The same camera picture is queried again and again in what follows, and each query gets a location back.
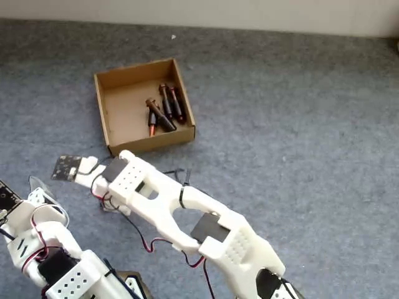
open cardboard box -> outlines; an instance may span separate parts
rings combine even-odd
[[[159,60],[94,75],[105,142],[116,156],[121,150],[133,153],[194,140],[195,122],[175,59]],[[186,122],[173,121],[177,130],[165,133],[159,126],[149,137],[147,98],[162,107],[158,87],[175,86],[180,92]]]

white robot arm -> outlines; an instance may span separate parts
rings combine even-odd
[[[126,283],[67,229],[69,218],[45,188],[20,199],[0,181],[1,231],[14,266],[48,299],[146,299],[140,277]]]
[[[89,187],[108,210],[118,209],[127,216],[133,211],[155,226],[176,250],[199,253],[212,261],[239,299],[303,298],[282,278],[283,263],[244,216],[180,184],[129,151],[122,151],[109,166],[94,157],[61,156],[53,179]],[[177,208],[204,212],[190,235],[172,217]]]

black circuit board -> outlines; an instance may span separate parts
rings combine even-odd
[[[55,164],[51,178],[57,181],[74,181],[82,162],[81,156],[63,154]]]
[[[22,199],[0,180],[0,210],[7,210],[10,213],[21,202]]]

gray carpet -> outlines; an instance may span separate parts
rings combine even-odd
[[[176,57],[193,143],[141,157],[192,168],[193,185],[244,214],[306,298],[399,293],[399,57],[381,39],[259,31],[0,21],[0,174],[20,195],[42,178],[84,249],[138,270],[155,298],[209,298],[202,269],[147,254],[89,190],[51,181],[62,153],[104,157],[93,73]],[[189,231],[198,213],[176,215]],[[155,230],[132,219],[147,239]],[[0,247],[1,298],[39,298]],[[209,265],[216,298],[232,298]]]

